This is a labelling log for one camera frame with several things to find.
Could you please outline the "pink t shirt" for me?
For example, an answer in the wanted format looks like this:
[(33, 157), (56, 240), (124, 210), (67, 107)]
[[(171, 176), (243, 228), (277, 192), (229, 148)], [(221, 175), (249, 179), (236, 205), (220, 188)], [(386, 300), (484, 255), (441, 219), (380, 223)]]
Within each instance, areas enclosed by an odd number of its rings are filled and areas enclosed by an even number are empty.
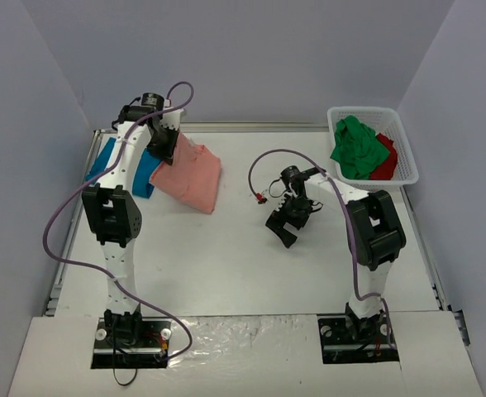
[(180, 134), (174, 149), (174, 163), (161, 163), (151, 174), (150, 183), (158, 190), (201, 213), (215, 208), (221, 160), (205, 145), (195, 144)]

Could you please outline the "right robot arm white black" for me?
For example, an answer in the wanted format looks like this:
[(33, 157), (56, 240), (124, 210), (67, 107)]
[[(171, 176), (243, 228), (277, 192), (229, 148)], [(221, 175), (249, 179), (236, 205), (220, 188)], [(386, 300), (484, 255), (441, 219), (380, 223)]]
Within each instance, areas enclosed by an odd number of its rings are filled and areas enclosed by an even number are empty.
[(333, 208), (345, 216), (347, 242), (355, 260), (353, 292), (345, 306), (345, 331), (354, 341), (366, 340), (383, 318), (382, 295), (388, 273), (406, 245), (391, 195), (345, 184), (315, 167), (301, 171), (289, 166), (279, 180), (285, 190), (265, 226), (285, 247), (297, 240), (286, 225), (299, 230), (322, 208)]

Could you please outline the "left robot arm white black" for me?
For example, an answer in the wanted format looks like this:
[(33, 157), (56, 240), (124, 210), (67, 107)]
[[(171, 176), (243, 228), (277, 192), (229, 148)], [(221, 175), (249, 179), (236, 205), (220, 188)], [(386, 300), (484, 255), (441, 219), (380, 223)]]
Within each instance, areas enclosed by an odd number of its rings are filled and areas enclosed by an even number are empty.
[(127, 346), (145, 336), (136, 292), (133, 251), (142, 226), (141, 211), (132, 197), (132, 186), (141, 157), (147, 153), (163, 164), (174, 163), (179, 137), (180, 111), (170, 113), (169, 124), (153, 112), (169, 108), (169, 100), (144, 93), (138, 105), (126, 105), (119, 113), (117, 138), (104, 166), (111, 171), (82, 192), (88, 225), (102, 248), (107, 277), (105, 327)]

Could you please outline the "blue folded t shirt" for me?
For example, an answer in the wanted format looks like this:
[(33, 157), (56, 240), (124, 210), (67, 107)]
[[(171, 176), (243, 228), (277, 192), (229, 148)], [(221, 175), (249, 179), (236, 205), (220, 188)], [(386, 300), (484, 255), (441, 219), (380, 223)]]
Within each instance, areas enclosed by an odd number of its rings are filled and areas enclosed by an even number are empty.
[[(101, 149), (96, 157), (90, 171), (86, 174), (85, 180), (89, 180), (95, 175), (102, 173), (107, 168), (112, 150), (114, 149), (116, 139), (109, 138), (105, 146)], [(150, 183), (150, 177), (160, 165), (161, 160), (153, 157), (147, 149), (144, 149), (132, 185), (132, 194), (144, 199), (148, 199), (153, 191), (154, 186)]]

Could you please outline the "green t shirt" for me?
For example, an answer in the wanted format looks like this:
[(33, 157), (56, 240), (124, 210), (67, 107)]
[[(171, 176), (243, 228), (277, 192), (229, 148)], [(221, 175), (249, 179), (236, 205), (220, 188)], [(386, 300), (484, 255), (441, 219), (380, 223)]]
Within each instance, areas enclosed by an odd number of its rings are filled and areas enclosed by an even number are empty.
[(336, 123), (335, 148), (331, 159), (347, 179), (367, 180), (374, 169), (388, 157), (388, 150), (378, 141), (375, 130), (352, 115)]

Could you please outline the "red t shirt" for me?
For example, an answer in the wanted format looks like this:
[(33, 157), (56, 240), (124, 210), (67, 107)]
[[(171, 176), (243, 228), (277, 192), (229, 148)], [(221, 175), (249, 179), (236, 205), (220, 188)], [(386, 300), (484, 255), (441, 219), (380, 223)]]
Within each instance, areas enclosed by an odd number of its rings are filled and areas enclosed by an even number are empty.
[(393, 140), (383, 134), (378, 134), (378, 141), (388, 150), (388, 157), (370, 174), (370, 180), (391, 180), (398, 164), (398, 153)]

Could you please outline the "white plastic basket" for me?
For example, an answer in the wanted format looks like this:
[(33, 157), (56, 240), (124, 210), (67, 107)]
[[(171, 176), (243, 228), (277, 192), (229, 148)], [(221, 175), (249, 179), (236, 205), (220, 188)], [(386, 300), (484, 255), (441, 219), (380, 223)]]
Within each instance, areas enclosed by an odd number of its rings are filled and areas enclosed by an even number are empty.
[(393, 148), (397, 151), (398, 162), (393, 177), (384, 180), (347, 179), (342, 174), (339, 163), (335, 161), (336, 175), (339, 180), (359, 189), (376, 191), (379, 189), (393, 190), (403, 186), (415, 184), (419, 174), (409, 145), (407, 134), (398, 113), (392, 108), (341, 106), (329, 108), (326, 112), (331, 135), (331, 148), (336, 146), (336, 124), (347, 116), (355, 116), (361, 123), (373, 128), (377, 133), (393, 141)]

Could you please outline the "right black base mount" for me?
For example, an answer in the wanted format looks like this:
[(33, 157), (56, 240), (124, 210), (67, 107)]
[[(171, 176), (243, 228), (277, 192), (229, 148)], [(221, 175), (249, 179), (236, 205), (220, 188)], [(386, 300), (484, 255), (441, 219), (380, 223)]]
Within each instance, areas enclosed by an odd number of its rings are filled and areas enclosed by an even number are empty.
[(317, 317), (324, 365), (399, 362), (384, 313), (357, 322), (346, 314)]

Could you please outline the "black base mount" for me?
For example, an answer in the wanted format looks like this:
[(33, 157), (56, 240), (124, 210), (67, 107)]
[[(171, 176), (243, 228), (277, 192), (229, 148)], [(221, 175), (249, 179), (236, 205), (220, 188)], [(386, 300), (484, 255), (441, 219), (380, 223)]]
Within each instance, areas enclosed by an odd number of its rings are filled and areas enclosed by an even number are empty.
[(100, 318), (95, 332), (92, 370), (163, 369), (168, 366), (171, 322), (167, 318), (144, 318), (138, 337), (130, 339), (117, 332), (112, 347), (112, 325)]
[(384, 313), (357, 322), (346, 314), (317, 317), (324, 365), (399, 362)]

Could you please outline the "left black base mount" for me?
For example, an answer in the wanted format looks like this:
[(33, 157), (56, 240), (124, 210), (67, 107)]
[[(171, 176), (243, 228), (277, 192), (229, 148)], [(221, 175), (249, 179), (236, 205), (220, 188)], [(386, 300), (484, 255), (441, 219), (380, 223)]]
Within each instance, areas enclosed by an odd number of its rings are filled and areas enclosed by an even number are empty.
[(112, 325), (100, 318), (95, 332), (92, 370), (163, 369), (168, 366), (171, 322), (167, 318), (144, 318), (138, 337), (130, 339), (117, 332), (112, 347)]

